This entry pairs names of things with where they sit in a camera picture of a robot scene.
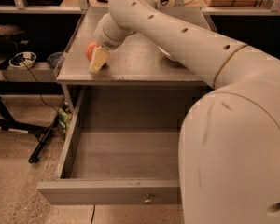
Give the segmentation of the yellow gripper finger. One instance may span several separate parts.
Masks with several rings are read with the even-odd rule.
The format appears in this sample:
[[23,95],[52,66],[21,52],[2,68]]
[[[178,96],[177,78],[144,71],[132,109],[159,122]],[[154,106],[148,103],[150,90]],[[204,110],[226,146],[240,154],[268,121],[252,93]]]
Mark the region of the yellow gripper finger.
[[99,72],[109,58],[109,51],[104,47],[94,47],[91,54],[90,71]]

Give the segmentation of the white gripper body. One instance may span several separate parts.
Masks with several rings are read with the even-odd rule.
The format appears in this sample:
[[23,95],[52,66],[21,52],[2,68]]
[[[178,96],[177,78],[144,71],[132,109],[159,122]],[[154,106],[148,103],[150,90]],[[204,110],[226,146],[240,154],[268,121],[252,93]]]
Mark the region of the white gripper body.
[[114,50],[121,46],[130,34],[131,30],[119,26],[109,13],[104,14],[99,20],[93,33],[95,41],[108,50]]

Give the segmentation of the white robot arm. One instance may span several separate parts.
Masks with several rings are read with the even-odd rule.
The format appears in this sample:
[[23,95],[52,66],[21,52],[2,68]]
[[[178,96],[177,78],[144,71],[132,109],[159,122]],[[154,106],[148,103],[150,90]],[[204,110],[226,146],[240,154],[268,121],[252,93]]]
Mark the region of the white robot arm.
[[135,32],[213,89],[180,131],[185,224],[280,224],[280,60],[163,14],[153,0],[109,0],[98,43],[116,49]]

